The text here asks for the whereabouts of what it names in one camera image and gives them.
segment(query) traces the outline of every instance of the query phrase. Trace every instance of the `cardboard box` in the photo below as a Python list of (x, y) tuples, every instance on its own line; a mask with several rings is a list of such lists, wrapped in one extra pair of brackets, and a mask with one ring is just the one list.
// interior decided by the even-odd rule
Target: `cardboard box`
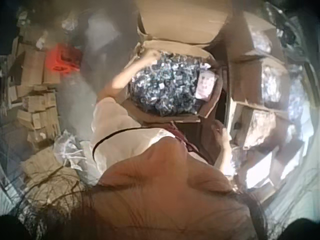
[(43, 84), (60, 84), (61, 75), (59, 72), (50, 71), (44, 67), (43, 73)]
[(247, 153), (247, 162), (238, 171), (238, 180), (247, 189), (259, 188), (268, 180), (271, 173), (271, 165), (279, 148), (273, 149), (267, 154), (256, 150)]
[(45, 58), (45, 52), (30, 49), (25, 51), (21, 85), (34, 86), (42, 84)]
[(18, 98), (27, 96), (32, 92), (33, 88), (31, 86), (16, 86), (16, 94)]
[[(282, 73), (280, 77), (281, 98), (279, 102), (264, 102), (262, 96), (262, 71), (264, 66)], [(289, 105), (290, 78), (286, 67), (272, 57), (252, 61), (232, 63), (230, 66), (232, 99), (243, 105), (262, 110), (286, 112)]]
[(45, 108), (51, 108), (57, 106), (56, 94), (54, 92), (48, 92), (43, 94), (45, 99)]
[[(21, 167), (27, 177), (25, 181), (27, 189), (30, 190), (26, 195), (27, 199), (41, 206), (66, 196), (62, 201), (55, 202), (55, 205), (68, 209), (75, 204), (74, 195), (71, 193), (81, 190), (79, 177), (75, 170), (63, 167), (57, 161), (52, 147), (47, 147), (31, 156), (21, 163)], [(56, 174), (48, 181), (48, 177), (55, 172)]]
[(45, 85), (36, 85), (33, 87), (33, 90), (35, 92), (46, 92), (46, 91), (48, 91), (48, 87)]
[[(268, 37), (272, 45), (271, 53), (255, 48), (250, 28), (261, 31)], [(286, 62), (276, 27), (249, 12), (233, 16), (226, 27), (225, 39), (228, 58), (233, 62), (255, 60), (266, 56), (272, 56), (280, 63)]]
[(45, 126), (44, 122), (41, 122), (40, 113), (31, 113), (27, 111), (18, 110), (17, 120), (19, 123), (29, 129), (42, 129)]
[[(172, 41), (160, 41), (160, 40), (151, 40), (145, 41), (142, 46), (137, 46), (135, 49), (135, 57), (130, 61), (128, 66), (132, 64), (139, 52), (140, 49), (155, 49), (158, 51), (165, 51), (175, 54), (182, 54), (182, 55), (189, 55), (194, 57), (201, 57), (207, 59), (208, 63), (211, 64), (213, 67), (218, 67), (215, 59), (213, 56), (208, 53), (207, 51), (197, 47), (192, 46), (184, 43), (172, 42)], [(220, 78), (216, 81), (216, 84), (212, 90), (211, 99), (204, 103), (198, 113), (198, 115), (193, 114), (185, 114), (179, 116), (168, 116), (168, 117), (161, 117), (152, 115), (149, 113), (145, 113), (144, 111), (140, 110), (134, 102), (129, 99), (127, 96), (127, 100), (122, 103), (122, 106), (137, 120), (145, 122), (145, 123), (168, 123), (168, 122), (180, 122), (180, 123), (194, 123), (199, 122), (200, 117), (207, 118), (211, 111), (214, 109), (215, 105), (217, 104), (221, 91), (223, 87), (223, 80)]]
[[(142, 45), (135, 48), (132, 64), (140, 49), (156, 49), (174, 54), (190, 55), (208, 59), (218, 72), (218, 64), (213, 56), (202, 48), (208, 46), (232, 14), (229, 0), (137, 0), (140, 10), (138, 33)], [(181, 123), (199, 122), (200, 117), (207, 118), (219, 100), (223, 80), (219, 79), (212, 90), (209, 102), (205, 103), (198, 115), (179, 115), (160, 117), (141, 111), (130, 99), (123, 106), (138, 121), (145, 123)]]
[(211, 43), (232, 14), (230, 0), (136, 0), (142, 41)]
[(27, 141), (31, 143), (35, 152), (51, 146), (54, 141), (48, 138), (48, 134), (45, 128), (31, 130), (28, 132)]
[(263, 144), (276, 127), (276, 115), (273, 112), (243, 107), (238, 120), (239, 130), (235, 143), (245, 149)]
[(290, 170), (301, 163), (303, 153), (304, 142), (299, 139), (293, 139), (279, 151), (271, 163), (269, 178), (274, 186), (279, 186)]
[(23, 102), (29, 113), (43, 112), (46, 110), (47, 100), (42, 95), (26, 96)]
[(39, 144), (48, 140), (47, 131), (45, 128), (37, 129), (28, 132), (27, 141), (33, 144)]
[(21, 54), (25, 53), (26, 51), (32, 51), (32, 50), (36, 50), (36, 48), (32, 45), (29, 44), (25, 44), (25, 43), (19, 43), (18, 44), (18, 49), (17, 49), (17, 53), (16, 56), (20, 56)]
[(10, 103), (18, 100), (18, 95), (17, 95), (16, 86), (10, 86), (10, 87), (8, 88), (8, 97), (9, 97)]
[(61, 135), (61, 129), (56, 107), (51, 107), (46, 110), (47, 124), (45, 126), (48, 138), (54, 140)]
[(284, 145), (286, 145), (290, 125), (292, 125), (292, 122), (277, 115), (275, 119), (275, 128), (270, 133), (270, 136), (265, 139), (264, 143), (259, 146), (261, 151), (272, 150), (276, 147), (282, 149)]

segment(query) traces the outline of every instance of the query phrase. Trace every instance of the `small packaged item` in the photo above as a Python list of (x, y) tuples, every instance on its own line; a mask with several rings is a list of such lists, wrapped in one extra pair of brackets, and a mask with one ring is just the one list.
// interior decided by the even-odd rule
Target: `small packaged item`
[(195, 98), (208, 102), (217, 79), (217, 75), (212, 71), (201, 71), (195, 91)]

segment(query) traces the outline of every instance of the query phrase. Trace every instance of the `dark hair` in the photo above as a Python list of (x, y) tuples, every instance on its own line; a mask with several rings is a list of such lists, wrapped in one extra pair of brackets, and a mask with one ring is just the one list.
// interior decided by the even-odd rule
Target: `dark hair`
[[(25, 205), (21, 202), (20, 206), (11, 212), (11, 216), (6, 215), (0, 218), (1, 229), (8, 233), (14, 230), (14, 235), (8, 234), (8, 239), (21, 240), (95, 240), (100, 239), (101, 236), (104, 236), (104, 239), (110, 238), (113, 240), (140, 240), (149, 239), (150, 233), (152, 233), (152, 236), (176, 236), (180, 234), (180, 237), (183, 234), (184, 239), (230, 239), (221, 235), (216, 236), (213, 230), (206, 233), (184, 232), (175, 229), (151, 229), (141, 225), (139, 227), (126, 227), (125, 229), (117, 228), (110, 222), (106, 222), (106, 219), (101, 219), (92, 205), (92, 194), (100, 191), (114, 191), (114, 188), (82, 186), (82, 190), (61, 196), (50, 203)], [(256, 200), (248, 194), (235, 192), (224, 194), (224, 197), (234, 199), (248, 206), (252, 223), (256, 230), (256, 237), (252, 239), (268, 239), (267, 222), (262, 208)], [(238, 239), (237, 236), (240, 236), (241, 231), (246, 231), (245, 228), (235, 229), (232, 233), (234, 238)]]

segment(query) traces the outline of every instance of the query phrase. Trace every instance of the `box flap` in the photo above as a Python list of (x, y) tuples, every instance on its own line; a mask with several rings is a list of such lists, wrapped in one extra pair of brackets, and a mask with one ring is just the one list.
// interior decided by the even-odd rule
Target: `box flap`
[(282, 174), (288, 165), (288, 163), (300, 154), (302, 158), (301, 151), (304, 147), (304, 142), (299, 139), (293, 139), (290, 143), (282, 148), (271, 164), (270, 179), (275, 186), (281, 183)]
[(229, 0), (136, 0), (145, 33), (155, 39), (207, 44), (232, 12)]
[(270, 29), (275, 29), (276, 27), (270, 22), (264, 20), (261, 17), (258, 17), (255, 14), (245, 11), (243, 16), (249, 26), (252, 26), (255, 30), (266, 31)]

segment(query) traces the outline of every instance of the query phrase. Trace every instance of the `open cardboard box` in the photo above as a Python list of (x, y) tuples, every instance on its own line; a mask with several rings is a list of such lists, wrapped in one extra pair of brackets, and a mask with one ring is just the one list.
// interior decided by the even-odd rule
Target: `open cardboard box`
[(251, 140), (251, 136), (250, 136), (250, 129), (254, 128), (257, 129), (256, 126), (256, 115), (267, 115), (269, 117), (270, 116), (271, 119), (274, 119), (274, 122), (270, 121), (270, 118), (268, 119), (264, 119), (263, 122), (261, 122), (262, 120), (260, 119), (259, 121), (259, 126), (261, 128), (259, 128), (259, 130), (261, 130), (259, 133), (262, 134), (262, 136), (260, 135), (260, 140), (262, 137), (267, 138), (270, 134), (272, 134), (273, 129), (276, 127), (276, 115), (272, 112), (267, 112), (267, 111), (263, 111), (263, 110), (258, 110), (258, 109), (254, 109), (254, 108), (250, 108), (250, 107), (243, 107), (242, 111), (241, 111), (241, 115), (239, 116), (238, 119), (234, 119), (235, 123), (233, 126), (236, 125), (236, 123), (240, 124), (239, 126), (239, 130), (235, 133), (235, 138), (234, 141), (235, 143), (240, 146), (243, 147), (244, 149), (249, 149), (250, 146), (250, 141)]
[[(281, 79), (281, 98), (279, 102), (264, 103), (262, 98), (262, 70), (270, 66), (279, 70)], [(275, 112), (287, 112), (290, 96), (288, 70), (273, 57), (230, 64), (230, 83), (232, 99), (252, 108)]]
[(135, 0), (141, 40), (210, 44), (232, 15), (230, 0)]
[[(263, 32), (268, 37), (272, 45), (271, 53), (255, 48), (250, 27)], [(269, 55), (280, 63), (286, 62), (276, 27), (256, 15), (245, 12), (233, 16), (224, 32), (228, 57), (232, 62), (255, 60)]]
[[(132, 64), (141, 48), (156, 49), (174, 54), (207, 59), (218, 73), (214, 57), (202, 48), (211, 43), (226, 23), (232, 12), (229, 0), (136, 0), (140, 10), (138, 33), (142, 44), (135, 48)], [(194, 123), (200, 117), (207, 118), (219, 100), (223, 80), (215, 84), (211, 99), (205, 103), (198, 115), (161, 117), (140, 110), (127, 96), (124, 108), (137, 120), (145, 123)]]
[[(132, 64), (138, 57), (141, 48), (143, 49), (155, 49), (159, 51), (164, 51), (164, 52), (170, 52), (174, 54), (181, 54), (181, 55), (189, 55), (189, 56), (194, 56), (194, 57), (200, 57), (204, 58), (207, 60), (211, 66), (217, 70), (218, 72), (218, 65), (214, 59), (214, 57), (208, 53), (207, 51), (197, 47), (197, 46), (192, 46), (184, 43), (179, 43), (179, 42), (172, 42), (172, 41), (161, 41), (161, 40), (151, 40), (151, 41), (145, 41), (142, 46), (138, 46), (135, 49), (135, 56), (133, 59), (130, 61), (128, 66)], [(179, 116), (166, 116), (166, 117), (161, 117), (157, 115), (153, 115), (150, 113), (146, 113), (142, 111), (140, 108), (138, 108), (134, 102), (132, 102), (129, 98), (129, 95), (127, 95), (127, 100), (125, 100), (122, 103), (122, 106), (127, 109), (127, 111), (135, 117), (137, 120), (145, 122), (145, 123), (168, 123), (168, 122), (181, 122), (181, 123), (194, 123), (194, 122), (199, 122), (200, 117), (202, 118), (207, 118), (211, 111), (214, 109), (215, 105), (217, 104), (221, 91), (223, 87), (223, 80), (220, 77), (213, 90), (212, 90), (212, 95), (211, 99), (206, 102), (202, 107), (200, 108), (200, 111), (198, 115), (194, 114), (185, 114), (185, 115), (179, 115)]]

